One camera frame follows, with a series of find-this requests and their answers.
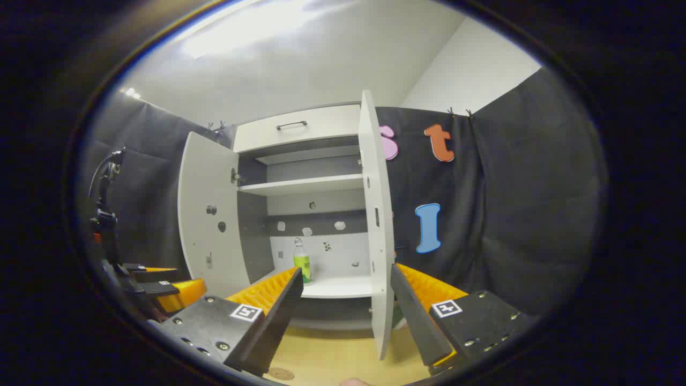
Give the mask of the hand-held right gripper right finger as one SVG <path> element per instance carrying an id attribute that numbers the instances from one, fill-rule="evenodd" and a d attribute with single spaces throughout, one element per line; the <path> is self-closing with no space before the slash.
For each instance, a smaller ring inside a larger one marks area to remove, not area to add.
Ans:
<path id="1" fill-rule="evenodd" d="M 494 293 L 466 293 L 409 266 L 393 265 L 391 286 L 432 376 L 476 368 L 531 328 L 530 315 Z"/>

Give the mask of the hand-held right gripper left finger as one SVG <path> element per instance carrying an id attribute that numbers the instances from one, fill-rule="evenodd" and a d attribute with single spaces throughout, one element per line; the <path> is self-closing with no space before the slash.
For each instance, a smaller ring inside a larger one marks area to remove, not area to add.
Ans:
<path id="1" fill-rule="evenodd" d="M 302 270 L 293 267 L 229 298 L 201 296 L 153 327 L 204 361 L 261 377 L 269 371 L 303 288 Z"/>

